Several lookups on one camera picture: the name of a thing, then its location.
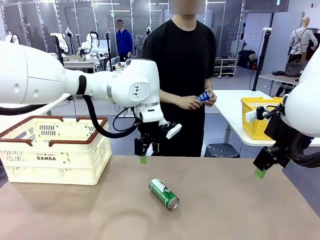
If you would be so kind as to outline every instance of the person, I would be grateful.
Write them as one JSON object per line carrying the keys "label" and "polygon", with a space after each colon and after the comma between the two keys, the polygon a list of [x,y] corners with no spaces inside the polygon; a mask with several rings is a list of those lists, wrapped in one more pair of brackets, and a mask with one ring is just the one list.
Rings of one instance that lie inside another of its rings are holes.
{"label": "person", "polygon": [[[154,61],[158,68],[164,118],[182,125],[170,140],[160,140],[159,153],[154,152],[154,156],[200,157],[205,106],[212,107],[217,99],[211,80],[216,38],[210,28],[196,20],[197,12],[192,10],[199,1],[185,1],[173,1],[179,14],[155,29],[142,49],[142,58]],[[212,98],[202,104],[197,96],[204,92]]]}
{"label": "person", "polygon": [[130,32],[124,27],[124,21],[121,19],[116,21],[116,28],[119,29],[115,35],[116,46],[120,57],[120,62],[125,62],[131,57],[133,50],[133,39]]}
{"label": "person", "polygon": [[[290,36],[290,56],[288,63],[294,62],[296,60],[299,60],[301,63],[305,61],[310,40],[313,42],[313,47],[311,47],[311,50],[315,51],[318,46],[318,40],[315,37],[314,33],[311,29],[307,29],[310,23],[310,18],[305,16],[302,18],[301,22],[301,27],[294,30]],[[282,82],[281,85],[293,87],[292,84],[285,82]],[[291,90],[291,88],[285,88],[281,86],[279,87],[275,96],[279,97],[283,91],[284,94],[289,94]]]}

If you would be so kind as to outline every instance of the person in blue jacket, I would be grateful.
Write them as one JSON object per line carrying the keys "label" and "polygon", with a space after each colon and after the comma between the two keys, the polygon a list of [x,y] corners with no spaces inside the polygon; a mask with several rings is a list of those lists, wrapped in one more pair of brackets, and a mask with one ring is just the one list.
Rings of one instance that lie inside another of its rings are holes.
{"label": "person in blue jacket", "polygon": [[130,32],[124,28],[124,21],[121,19],[116,21],[116,28],[119,29],[115,35],[116,46],[118,49],[118,54],[121,62],[125,62],[131,57],[131,52],[133,49],[133,40]]}

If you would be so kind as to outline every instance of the cream plastic basket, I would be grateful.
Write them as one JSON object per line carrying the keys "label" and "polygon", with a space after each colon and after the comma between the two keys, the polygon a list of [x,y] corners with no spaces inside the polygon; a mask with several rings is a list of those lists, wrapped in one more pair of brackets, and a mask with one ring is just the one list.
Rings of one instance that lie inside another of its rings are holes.
{"label": "cream plastic basket", "polygon": [[[106,117],[97,119],[109,128]],[[10,182],[96,185],[110,157],[110,140],[89,117],[31,116],[0,133]]]}

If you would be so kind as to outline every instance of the plastic crate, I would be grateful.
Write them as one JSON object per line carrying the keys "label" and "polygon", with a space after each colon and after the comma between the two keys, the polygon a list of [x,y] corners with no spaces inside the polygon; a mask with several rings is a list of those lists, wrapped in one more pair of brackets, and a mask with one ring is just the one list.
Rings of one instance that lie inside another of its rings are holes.
{"label": "plastic crate", "polygon": [[[97,119],[109,128],[106,117]],[[89,117],[31,116],[0,133],[10,182],[96,185],[110,157],[110,140]]]}
{"label": "plastic crate", "polygon": [[273,99],[264,99],[263,97],[248,97],[242,98],[242,126],[246,133],[253,140],[272,140],[270,137],[265,135],[265,130],[268,125],[268,120],[254,120],[252,122],[246,121],[246,113],[255,110],[257,107],[267,107],[269,105],[279,105],[282,103],[282,97],[274,97]]}

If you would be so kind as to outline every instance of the white shelving rack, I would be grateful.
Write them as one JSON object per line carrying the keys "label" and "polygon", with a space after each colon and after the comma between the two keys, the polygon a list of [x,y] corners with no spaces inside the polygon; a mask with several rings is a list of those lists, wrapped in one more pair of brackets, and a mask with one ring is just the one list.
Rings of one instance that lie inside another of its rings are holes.
{"label": "white shelving rack", "polygon": [[[216,58],[215,64],[220,64],[219,66],[214,66],[214,76],[225,76],[225,75],[235,75],[236,73],[236,65],[237,65],[237,59],[236,58]],[[225,69],[231,69],[232,72],[223,72]]]}

